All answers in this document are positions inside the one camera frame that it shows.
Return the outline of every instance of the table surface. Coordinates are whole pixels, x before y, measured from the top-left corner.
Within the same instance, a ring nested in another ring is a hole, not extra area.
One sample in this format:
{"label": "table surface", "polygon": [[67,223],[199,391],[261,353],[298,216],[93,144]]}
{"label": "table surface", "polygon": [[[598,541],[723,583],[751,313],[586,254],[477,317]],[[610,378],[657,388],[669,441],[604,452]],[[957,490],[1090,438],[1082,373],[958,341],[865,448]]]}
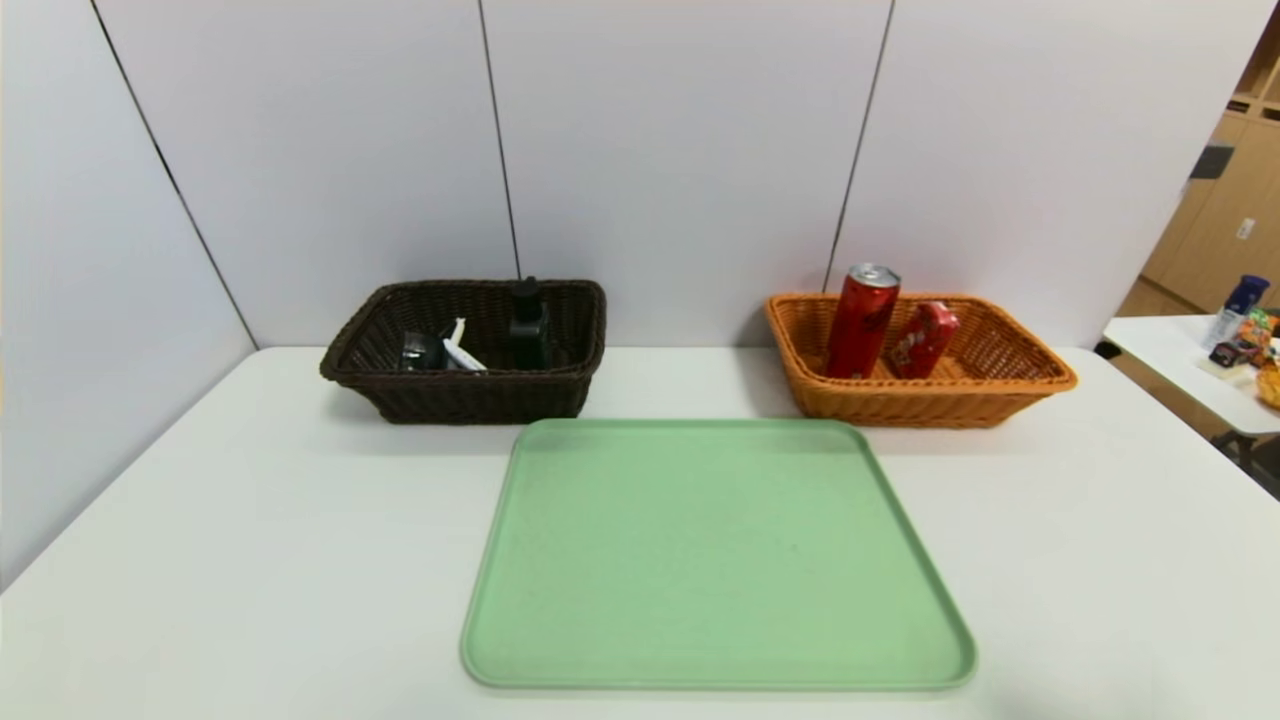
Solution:
{"label": "table surface", "polygon": [[[253,355],[0,596],[0,717],[1277,716],[1280,503],[1100,357],[991,430],[869,429],[979,650],[940,694],[494,691],[458,660],[518,427]],[[589,418],[788,416],[772,350],[611,347]]]}
{"label": "table surface", "polygon": [[1235,432],[1253,437],[1280,433],[1280,413],[1258,401],[1256,370],[1248,369],[1243,383],[1229,383],[1197,366],[1208,357],[1199,342],[1212,322],[1212,315],[1115,318],[1103,336]]}

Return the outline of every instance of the green tray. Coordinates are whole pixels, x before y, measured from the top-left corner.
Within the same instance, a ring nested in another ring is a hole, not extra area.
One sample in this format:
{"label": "green tray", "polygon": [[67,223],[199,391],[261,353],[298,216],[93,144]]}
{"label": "green tray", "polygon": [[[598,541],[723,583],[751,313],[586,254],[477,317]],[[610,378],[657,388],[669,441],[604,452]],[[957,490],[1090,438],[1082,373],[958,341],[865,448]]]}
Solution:
{"label": "green tray", "polygon": [[543,420],[462,634],[488,685],[941,689],[973,638],[858,430]]}

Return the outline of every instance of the brown wicker basket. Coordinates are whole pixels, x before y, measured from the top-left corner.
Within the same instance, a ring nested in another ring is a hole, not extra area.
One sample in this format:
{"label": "brown wicker basket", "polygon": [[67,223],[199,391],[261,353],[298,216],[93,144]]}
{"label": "brown wicker basket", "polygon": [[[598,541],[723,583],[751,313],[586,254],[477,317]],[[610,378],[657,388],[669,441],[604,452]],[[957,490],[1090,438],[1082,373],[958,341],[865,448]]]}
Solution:
{"label": "brown wicker basket", "polygon": [[892,347],[919,302],[946,302],[959,318],[946,354],[925,379],[893,377],[883,360],[859,380],[822,377],[838,295],[777,295],[767,311],[800,410],[855,425],[989,428],[1056,392],[1075,373],[991,302],[964,295],[902,295],[884,347]]}
{"label": "brown wicker basket", "polygon": [[[604,356],[604,291],[590,281],[539,281],[552,369],[511,370],[507,328],[515,281],[422,281],[379,288],[347,322],[320,374],[369,398],[392,423],[522,424],[575,418]],[[406,331],[439,332],[466,318],[462,345],[489,369],[399,370]]]}

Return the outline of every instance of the red can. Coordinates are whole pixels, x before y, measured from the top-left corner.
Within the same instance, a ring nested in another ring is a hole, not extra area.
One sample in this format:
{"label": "red can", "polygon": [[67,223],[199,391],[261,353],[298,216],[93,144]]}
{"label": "red can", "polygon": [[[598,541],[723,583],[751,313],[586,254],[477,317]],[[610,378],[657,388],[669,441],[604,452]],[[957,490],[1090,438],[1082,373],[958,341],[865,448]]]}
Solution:
{"label": "red can", "polygon": [[946,305],[929,301],[915,306],[915,313],[902,329],[902,337],[888,352],[888,361],[897,377],[927,378],[933,372],[960,319]]}
{"label": "red can", "polygon": [[869,378],[902,282],[884,265],[849,268],[827,343],[828,378]]}

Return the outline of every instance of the black bottle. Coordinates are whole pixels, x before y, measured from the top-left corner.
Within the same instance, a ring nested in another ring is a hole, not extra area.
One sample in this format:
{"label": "black bottle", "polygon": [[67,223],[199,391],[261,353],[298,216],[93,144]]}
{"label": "black bottle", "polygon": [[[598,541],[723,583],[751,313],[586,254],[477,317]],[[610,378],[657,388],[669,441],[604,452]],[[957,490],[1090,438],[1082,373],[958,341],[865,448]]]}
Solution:
{"label": "black bottle", "polygon": [[516,283],[511,291],[515,315],[507,334],[517,370],[547,370],[552,366],[550,325],[547,304],[532,275]]}

